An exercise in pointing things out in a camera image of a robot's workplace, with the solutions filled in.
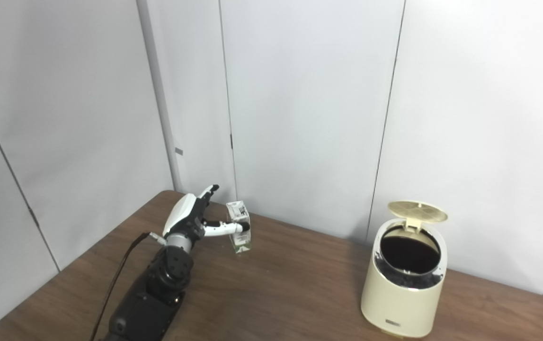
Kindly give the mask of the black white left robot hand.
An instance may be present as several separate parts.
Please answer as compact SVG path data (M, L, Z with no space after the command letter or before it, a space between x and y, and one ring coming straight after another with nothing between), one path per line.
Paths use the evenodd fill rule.
M191 242L196 242L204 237L249 231L249 222L220 222L204 218L210 199L218 189L219 185L213 184L205 188L199 196L189 193L179 199L168 216L162 237L167 239L170 235L178 233Z

